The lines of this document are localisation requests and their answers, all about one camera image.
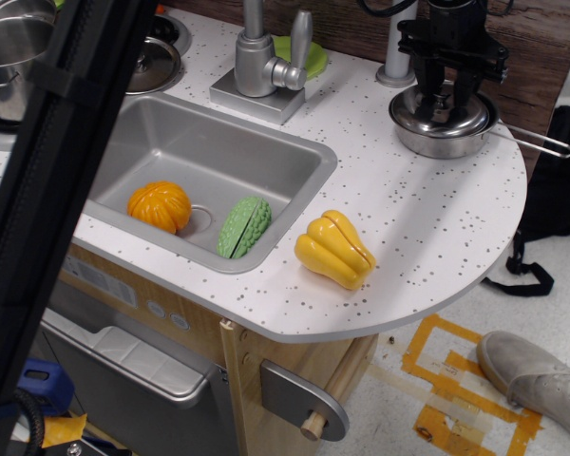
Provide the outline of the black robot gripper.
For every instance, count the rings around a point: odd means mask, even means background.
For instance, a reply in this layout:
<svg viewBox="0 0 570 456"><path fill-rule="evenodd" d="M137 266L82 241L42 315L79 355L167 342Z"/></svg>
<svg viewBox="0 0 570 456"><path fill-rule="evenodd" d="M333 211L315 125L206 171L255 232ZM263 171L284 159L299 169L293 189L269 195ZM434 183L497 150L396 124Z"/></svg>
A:
<svg viewBox="0 0 570 456"><path fill-rule="evenodd" d="M402 20L399 50L410 56L424 98L441 94L445 70L455 70L454 106L466 107L483 80L502 83L508 49L485 29L486 1L430 1L428 18Z"/></svg>

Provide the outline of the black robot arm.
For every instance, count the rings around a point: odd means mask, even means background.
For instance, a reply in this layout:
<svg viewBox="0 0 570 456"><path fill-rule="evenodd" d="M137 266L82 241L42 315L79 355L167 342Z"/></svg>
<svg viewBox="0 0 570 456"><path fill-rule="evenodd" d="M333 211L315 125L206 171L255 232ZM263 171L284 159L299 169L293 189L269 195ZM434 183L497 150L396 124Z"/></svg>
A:
<svg viewBox="0 0 570 456"><path fill-rule="evenodd" d="M19 375L155 7L70 1L32 68L32 105L0 184L0 455L20 413Z"/></svg>

